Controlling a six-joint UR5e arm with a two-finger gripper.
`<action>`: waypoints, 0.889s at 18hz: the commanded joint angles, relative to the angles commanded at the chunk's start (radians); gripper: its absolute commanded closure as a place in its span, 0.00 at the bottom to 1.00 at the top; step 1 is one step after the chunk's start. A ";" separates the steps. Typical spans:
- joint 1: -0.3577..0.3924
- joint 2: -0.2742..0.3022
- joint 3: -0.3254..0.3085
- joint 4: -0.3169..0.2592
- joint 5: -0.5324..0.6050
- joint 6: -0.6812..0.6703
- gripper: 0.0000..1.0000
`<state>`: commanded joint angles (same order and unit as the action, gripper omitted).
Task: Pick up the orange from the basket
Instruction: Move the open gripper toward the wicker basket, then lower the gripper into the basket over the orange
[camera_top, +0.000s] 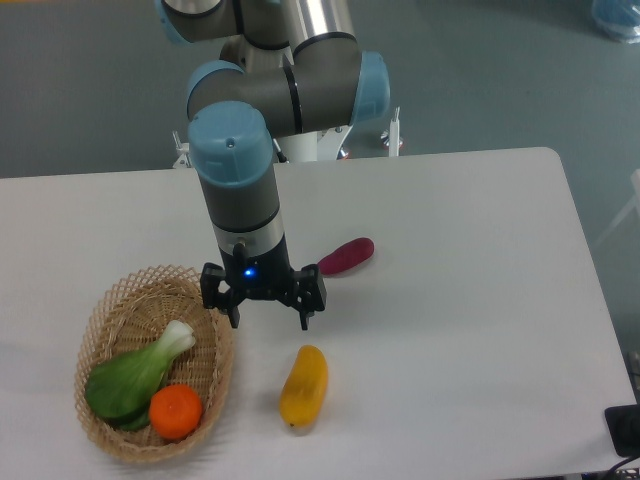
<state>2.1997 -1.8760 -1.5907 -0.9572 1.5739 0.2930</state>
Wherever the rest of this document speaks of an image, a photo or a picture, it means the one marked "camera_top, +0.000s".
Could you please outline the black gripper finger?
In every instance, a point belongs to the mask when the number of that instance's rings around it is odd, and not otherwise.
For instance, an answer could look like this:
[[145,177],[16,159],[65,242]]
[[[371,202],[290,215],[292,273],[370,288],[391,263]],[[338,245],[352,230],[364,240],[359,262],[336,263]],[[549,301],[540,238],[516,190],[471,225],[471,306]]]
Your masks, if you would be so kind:
[[280,302],[298,312],[301,329],[307,331],[309,319],[326,309],[326,298],[326,287],[319,266],[310,264],[301,270],[289,271]]
[[232,329],[237,329],[240,322],[239,305],[246,299],[242,290],[229,287],[225,292],[220,285],[226,281],[226,272],[221,266],[207,262],[200,275],[200,290],[203,307],[217,309],[225,315]]

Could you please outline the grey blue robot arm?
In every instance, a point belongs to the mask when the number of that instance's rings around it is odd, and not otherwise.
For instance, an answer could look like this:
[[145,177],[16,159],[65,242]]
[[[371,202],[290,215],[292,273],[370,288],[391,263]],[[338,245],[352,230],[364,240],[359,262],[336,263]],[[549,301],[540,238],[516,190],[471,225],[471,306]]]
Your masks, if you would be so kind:
[[386,65],[360,48],[344,1],[160,1],[156,10],[176,42],[226,42],[186,94],[189,158],[221,255],[203,268],[203,304],[237,324],[244,300],[277,301],[307,322],[326,289],[316,265],[289,262],[279,141],[382,116]]

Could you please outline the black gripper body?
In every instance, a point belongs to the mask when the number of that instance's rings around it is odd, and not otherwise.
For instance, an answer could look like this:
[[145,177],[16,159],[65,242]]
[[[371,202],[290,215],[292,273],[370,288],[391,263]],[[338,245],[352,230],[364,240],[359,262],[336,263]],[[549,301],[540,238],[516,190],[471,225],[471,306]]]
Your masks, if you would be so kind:
[[276,300],[290,293],[293,269],[289,261],[286,236],[265,253],[254,255],[248,246],[241,248],[240,257],[233,255],[233,246],[220,247],[228,289],[220,294],[227,301],[240,303],[244,299]]

